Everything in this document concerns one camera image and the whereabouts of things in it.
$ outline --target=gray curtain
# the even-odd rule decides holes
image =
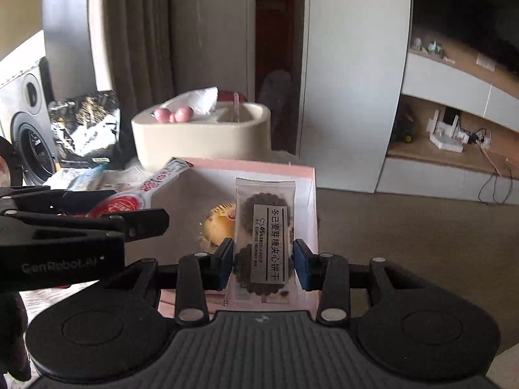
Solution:
[[[169,0],[103,0],[108,62],[124,120],[174,96]]]

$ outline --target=circular base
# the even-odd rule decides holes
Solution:
[[[36,316],[26,336],[40,373],[68,383],[133,374],[156,359],[167,341],[160,313],[119,290],[64,300]]]
[[[372,359],[408,379],[447,381],[485,370],[499,330],[478,307],[440,290],[404,290],[359,321],[358,337]]]

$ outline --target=pink box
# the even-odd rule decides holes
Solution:
[[[178,179],[166,183],[151,199],[151,207],[164,208],[170,216],[170,226],[163,236],[135,241],[126,246],[126,263],[144,257],[153,257],[161,265],[178,263],[186,254],[201,251],[202,224],[211,208],[221,203],[236,200],[235,180],[237,177],[266,182],[296,182],[295,223],[296,239],[303,239],[310,250],[318,253],[316,178],[311,167],[298,165],[269,164],[263,162],[237,161],[232,159],[186,159],[193,167],[183,172]],[[229,280],[226,300],[232,299],[234,275]],[[255,303],[257,310],[310,310],[315,313],[317,294],[303,291],[299,286],[290,305]],[[210,310],[223,307],[222,295],[207,295]],[[160,310],[165,315],[173,311],[175,294],[163,291]],[[250,310],[250,304],[231,303],[229,308]]]

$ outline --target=white router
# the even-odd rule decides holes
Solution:
[[[429,120],[429,124],[427,125],[427,131],[429,134],[429,140],[434,143],[434,145],[441,150],[448,150],[450,152],[463,152],[463,144],[453,138],[454,131],[456,130],[456,126],[458,125],[459,116],[456,115],[453,121],[451,128],[448,133],[445,134],[436,134],[436,124],[438,122],[439,111],[437,110],[434,114],[434,119]]]

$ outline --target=white paper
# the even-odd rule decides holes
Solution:
[[[251,282],[285,284],[289,278],[286,206],[254,205]]]
[[[160,108],[176,112],[179,108],[191,107],[195,115],[209,115],[218,101],[218,88],[192,90],[164,102]]]
[[[483,67],[484,69],[487,69],[490,71],[496,71],[497,62],[495,62],[491,58],[488,58],[487,56],[484,56],[483,54],[477,55],[476,64],[478,66]]]

